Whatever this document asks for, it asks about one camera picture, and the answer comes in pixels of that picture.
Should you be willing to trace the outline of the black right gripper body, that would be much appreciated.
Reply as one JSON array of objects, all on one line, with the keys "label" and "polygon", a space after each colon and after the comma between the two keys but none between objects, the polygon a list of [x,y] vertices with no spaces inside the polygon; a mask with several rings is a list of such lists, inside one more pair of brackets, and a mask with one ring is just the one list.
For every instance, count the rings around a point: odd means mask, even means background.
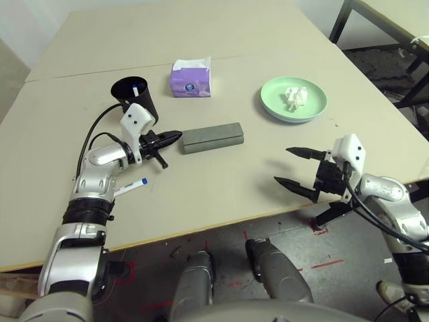
[{"label": "black right gripper body", "polygon": [[314,201],[318,201],[321,192],[342,196],[346,190],[342,170],[335,163],[321,161],[316,172],[314,190]]}]

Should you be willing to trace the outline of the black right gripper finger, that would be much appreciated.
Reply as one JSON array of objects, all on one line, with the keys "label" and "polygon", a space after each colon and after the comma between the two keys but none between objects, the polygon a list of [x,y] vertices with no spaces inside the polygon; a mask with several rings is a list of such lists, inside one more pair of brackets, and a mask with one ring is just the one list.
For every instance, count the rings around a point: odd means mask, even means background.
[{"label": "black right gripper finger", "polygon": [[290,180],[288,178],[281,178],[275,176],[274,179],[281,184],[284,188],[288,189],[290,192],[305,197],[312,201],[313,203],[318,202],[319,191],[315,189],[309,189],[302,186],[299,182]]},{"label": "black right gripper finger", "polygon": [[290,147],[286,148],[286,151],[292,153],[295,156],[305,159],[314,159],[319,161],[327,161],[330,160],[330,152],[329,151],[318,151],[311,148],[303,148],[303,147]]}]

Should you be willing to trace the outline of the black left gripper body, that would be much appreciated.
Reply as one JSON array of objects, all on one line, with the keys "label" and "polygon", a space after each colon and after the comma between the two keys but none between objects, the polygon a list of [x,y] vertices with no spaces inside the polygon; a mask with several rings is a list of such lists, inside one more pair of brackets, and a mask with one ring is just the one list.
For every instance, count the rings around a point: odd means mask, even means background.
[{"label": "black left gripper body", "polygon": [[160,156],[158,152],[159,143],[160,139],[153,130],[149,130],[148,133],[145,135],[140,135],[139,151],[141,157],[145,160],[149,160],[152,158],[155,158],[157,160]]}]

